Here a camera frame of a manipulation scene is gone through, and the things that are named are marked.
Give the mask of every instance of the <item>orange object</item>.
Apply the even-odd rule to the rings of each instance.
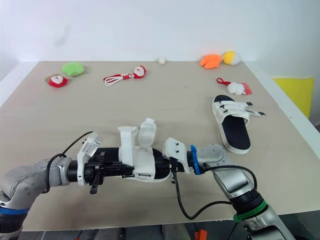
[[[221,63],[221,56],[218,54],[206,55],[203,57],[200,62],[201,66],[204,66],[205,69],[218,68]]]
[[[207,231],[200,229],[194,233],[195,240],[207,240]]]

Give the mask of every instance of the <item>red and white ornament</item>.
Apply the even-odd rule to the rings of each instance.
[[[48,84],[54,88],[61,88],[65,86],[67,83],[68,83],[68,78],[60,75],[52,76],[48,81]]]
[[[106,76],[105,78],[103,78],[103,81],[106,86],[111,86],[121,80],[141,79],[146,75],[146,73],[147,73],[146,68],[140,65],[134,69],[132,74],[115,74],[112,76]]]
[[[230,94],[235,95],[249,95],[252,94],[252,91],[247,83],[237,83],[237,82],[230,82],[230,81],[224,81],[221,77],[218,77],[216,81],[219,84],[224,84],[227,87],[227,90]]]

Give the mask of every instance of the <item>black and white slipper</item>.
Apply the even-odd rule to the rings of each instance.
[[[249,116],[265,116],[263,112],[251,111],[251,102],[237,102],[225,95],[218,95],[212,101],[212,111],[218,122],[225,148],[235,154],[245,154],[251,147],[246,125]]]

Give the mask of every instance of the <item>table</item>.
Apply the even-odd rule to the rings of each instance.
[[[251,149],[229,153],[238,165],[253,170],[258,191],[278,214],[320,209],[320,161],[277,103],[245,64],[204,69],[198,62],[83,62],[85,73],[70,77],[67,86],[50,87],[45,78],[62,74],[65,62],[39,62],[0,108],[0,176],[8,170],[33,165],[60,153],[89,130],[103,132],[102,146],[121,144],[119,126],[139,126],[155,119],[153,147],[175,138],[189,148],[222,144],[211,104],[224,94],[236,101],[252,102],[266,117],[251,116],[247,126]],[[131,73],[143,65],[143,79],[121,81],[106,87],[103,77]],[[230,95],[221,77],[246,82],[253,94]],[[76,159],[81,143],[68,155]],[[211,173],[178,173],[183,204],[189,214],[205,204],[225,200]],[[217,205],[194,221],[232,219],[229,205]],[[25,231],[96,229],[188,222],[181,213],[175,186],[167,180],[145,183],[110,177],[90,195],[88,186],[53,187],[33,204]]]

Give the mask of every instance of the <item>cardboard tag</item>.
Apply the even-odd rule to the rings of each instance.
[[[243,83],[241,83],[241,84],[244,86],[244,93],[243,93],[243,95],[252,94],[252,91],[251,91],[248,83],[243,82]]]

